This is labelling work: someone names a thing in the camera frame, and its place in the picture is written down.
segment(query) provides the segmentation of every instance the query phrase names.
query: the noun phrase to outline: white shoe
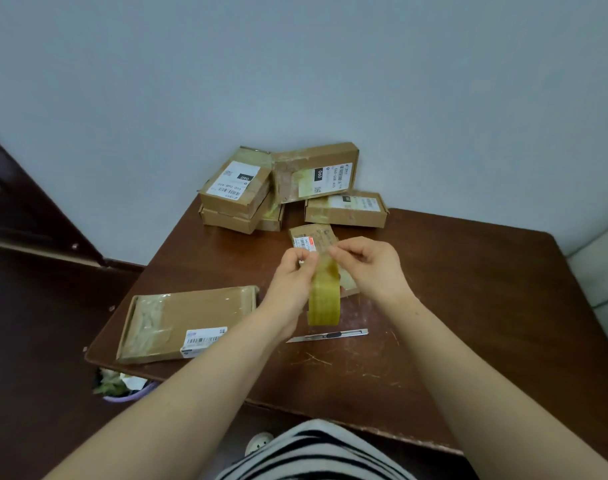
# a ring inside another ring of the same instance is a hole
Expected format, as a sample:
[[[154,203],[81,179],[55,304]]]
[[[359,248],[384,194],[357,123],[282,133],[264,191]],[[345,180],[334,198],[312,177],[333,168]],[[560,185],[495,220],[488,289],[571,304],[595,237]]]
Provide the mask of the white shoe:
[[[253,438],[248,442],[248,446],[246,447],[246,453],[244,456],[248,456],[253,452],[256,452],[262,447],[265,447],[268,443],[272,442],[275,437],[270,433],[260,433],[258,435],[253,436]]]

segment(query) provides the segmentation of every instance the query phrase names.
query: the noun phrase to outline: blade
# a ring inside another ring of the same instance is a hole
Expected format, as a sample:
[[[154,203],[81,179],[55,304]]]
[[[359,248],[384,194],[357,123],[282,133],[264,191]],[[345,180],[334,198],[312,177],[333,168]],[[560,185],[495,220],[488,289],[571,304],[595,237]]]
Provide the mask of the blade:
[[[368,328],[357,330],[332,331],[329,333],[316,333],[315,335],[304,335],[303,337],[293,337],[287,340],[287,344],[292,342],[309,342],[310,340],[341,339],[342,337],[356,337],[357,335],[368,335]]]

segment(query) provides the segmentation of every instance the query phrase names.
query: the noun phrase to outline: cardboard box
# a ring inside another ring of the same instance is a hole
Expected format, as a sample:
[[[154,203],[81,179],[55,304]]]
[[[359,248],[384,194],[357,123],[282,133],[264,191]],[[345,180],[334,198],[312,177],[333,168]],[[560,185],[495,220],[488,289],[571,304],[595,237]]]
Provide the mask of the cardboard box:
[[[268,230],[268,231],[280,231],[282,230],[282,220],[284,220],[284,209],[286,206],[277,203],[275,200],[275,194],[269,193],[269,196],[273,203],[271,203],[270,209],[266,211],[262,220],[257,225],[257,230]]]
[[[256,286],[136,295],[117,350],[120,363],[192,358],[257,306]]]
[[[321,224],[384,227],[388,207],[376,192],[351,190],[306,201],[304,220]]]
[[[339,242],[328,224],[308,224],[305,226],[293,227],[289,230],[293,247],[304,248],[309,251],[323,253],[326,248]],[[348,271],[340,266],[340,286],[341,297],[359,293],[359,288],[355,284]]]
[[[205,209],[251,219],[271,185],[271,154],[241,146],[200,190]]]
[[[271,156],[277,202],[287,203],[351,190],[359,149],[352,143],[339,143]]]
[[[259,226],[262,217],[266,215],[266,212],[271,208],[271,199],[265,197],[264,201],[257,209],[255,215],[250,219],[244,219],[242,217],[231,217],[215,210],[207,209],[204,204],[200,207],[200,216],[202,216],[202,223],[207,226],[218,226],[225,227],[226,229],[236,230],[237,232],[243,232],[244,234],[252,234],[255,229]]]

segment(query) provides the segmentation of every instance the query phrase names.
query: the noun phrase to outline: wooden table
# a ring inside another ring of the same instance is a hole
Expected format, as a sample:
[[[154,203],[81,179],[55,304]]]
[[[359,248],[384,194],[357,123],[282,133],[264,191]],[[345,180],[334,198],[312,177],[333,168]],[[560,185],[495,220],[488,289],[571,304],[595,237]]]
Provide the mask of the wooden table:
[[[126,295],[86,359],[164,380],[187,361],[120,365],[115,353],[135,294],[258,285],[263,296],[302,225],[290,204],[281,232],[244,235],[204,226],[196,198]],[[470,347],[608,458],[608,341],[552,236],[391,209],[385,229],[333,226],[399,252],[421,301]],[[341,324],[366,337],[282,344],[248,401],[378,435],[459,452],[408,352],[365,296],[341,300]],[[295,335],[318,333],[302,313]]]

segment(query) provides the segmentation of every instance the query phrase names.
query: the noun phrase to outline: yellow tape roll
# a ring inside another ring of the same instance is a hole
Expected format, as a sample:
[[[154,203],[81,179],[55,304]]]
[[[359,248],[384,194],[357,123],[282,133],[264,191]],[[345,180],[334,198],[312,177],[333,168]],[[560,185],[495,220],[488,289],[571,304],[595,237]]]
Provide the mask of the yellow tape roll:
[[[308,325],[340,324],[340,273],[328,255],[319,257],[308,295]]]

